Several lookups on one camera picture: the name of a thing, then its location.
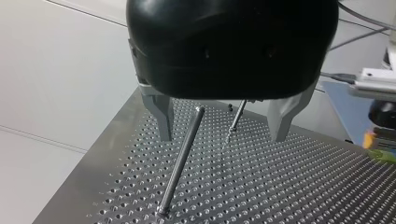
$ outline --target gray cable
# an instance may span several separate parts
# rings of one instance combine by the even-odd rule
[[[353,25],[358,25],[358,26],[360,26],[360,27],[364,27],[364,28],[369,29],[369,30],[372,30],[372,31],[375,30],[375,29],[372,28],[372,27],[369,27],[369,26],[366,26],[366,25],[363,25],[363,24],[360,24],[360,23],[357,23],[357,22],[354,22],[354,21],[347,21],[347,20],[343,20],[343,19],[338,19],[338,20],[339,20],[339,21],[342,21],[342,22],[345,22],[345,23],[349,23],[349,24],[353,24]]]
[[[382,21],[376,21],[376,20],[373,20],[373,19],[371,19],[371,18],[365,17],[365,16],[361,15],[360,13],[358,13],[358,12],[356,12],[356,11],[350,9],[349,7],[344,6],[344,5],[343,5],[342,3],[340,3],[340,2],[338,2],[338,6],[339,6],[341,9],[343,9],[345,12],[351,14],[352,16],[354,16],[354,17],[356,17],[356,18],[359,18],[359,19],[361,19],[361,20],[363,20],[363,21],[370,22],[370,23],[375,24],[375,25],[377,25],[377,26],[381,26],[381,27],[387,28],[387,29],[389,29],[389,30],[394,30],[394,31],[396,31],[396,26],[394,26],[394,25],[390,25],[390,24],[384,23],[384,22],[382,22]]]
[[[345,42],[342,42],[342,43],[340,43],[340,44],[337,44],[337,45],[331,47],[331,48],[329,49],[329,51],[332,51],[332,50],[341,48],[341,47],[343,47],[344,45],[347,45],[347,44],[350,44],[350,43],[355,42],[355,41],[357,41],[357,40],[366,38],[366,37],[368,37],[368,36],[370,36],[370,35],[376,35],[376,34],[378,34],[378,33],[382,33],[382,32],[387,31],[387,30],[388,30],[388,28],[381,28],[381,29],[379,29],[379,30],[375,30],[375,31],[372,31],[372,32],[370,32],[370,33],[367,33],[367,34],[365,34],[365,35],[358,35],[358,36],[356,36],[356,37],[353,37],[352,39],[349,39],[349,40],[347,40],[347,41],[345,41]]]
[[[335,73],[335,74],[330,74],[330,73],[320,73],[321,76],[323,77],[329,77],[331,79],[341,81],[341,82],[346,82],[348,84],[355,84],[356,76],[352,74],[345,74],[345,73]]]

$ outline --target metal rod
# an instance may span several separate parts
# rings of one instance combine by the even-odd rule
[[[242,113],[244,112],[245,105],[247,104],[247,100],[243,100],[241,102],[241,105],[239,105],[238,112],[236,112],[235,118],[233,119],[233,124],[230,127],[231,132],[236,131],[236,125],[238,124],[239,119],[242,116]]]
[[[194,142],[195,135],[198,132],[198,128],[205,113],[205,109],[202,106],[197,106],[195,109],[195,114],[191,117],[190,128],[187,130],[186,137],[181,145],[181,150],[178,153],[174,171],[169,179],[168,186],[166,187],[165,194],[163,195],[163,200],[158,207],[158,213],[161,215],[167,215],[169,212],[169,206],[173,199],[178,180],[183,172],[184,165],[189,157],[192,143]]]

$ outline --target aluminum breadboard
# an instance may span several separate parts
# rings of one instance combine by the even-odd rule
[[[173,142],[144,114],[93,223],[396,223],[393,164],[294,132],[271,143],[265,120],[245,115],[224,145],[234,113],[208,105],[171,213],[156,216],[197,104],[174,101]]]

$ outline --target metal surface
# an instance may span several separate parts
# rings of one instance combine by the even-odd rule
[[[196,106],[205,117],[171,203],[155,216]],[[227,105],[175,101],[174,142],[134,93],[35,220],[79,223],[396,223],[396,169],[296,127],[272,143],[245,111],[223,148]]]
[[[389,41],[389,67],[396,67],[396,44]],[[364,68],[349,93],[354,96],[396,102],[396,70]]]
[[[244,113],[246,104],[247,104],[247,100],[243,100],[239,105],[238,112],[236,112],[235,118],[233,119],[233,124],[231,125],[230,128],[231,132],[236,132],[236,125],[238,124],[238,121],[241,119],[241,116]]]
[[[202,118],[204,117],[205,109],[203,106],[197,106],[195,113],[192,113],[189,130],[184,137],[183,144],[181,145],[181,150],[178,153],[177,161],[172,172],[171,178],[166,186],[165,194],[163,195],[163,200],[161,201],[158,212],[162,215],[167,215],[169,213],[170,203],[174,197],[174,193],[180,179],[181,173],[183,172],[184,166],[186,165],[187,158],[189,157],[192,143],[195,140],[195,136],[198,132],[198,128],[201,124]]]

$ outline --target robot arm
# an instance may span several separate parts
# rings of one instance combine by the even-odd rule
[[[134,66],[161,139],[172,139],[176,97],[272,100],[271,135],[282,141],[311,99],[337,22],[337,0],[129,0]]]

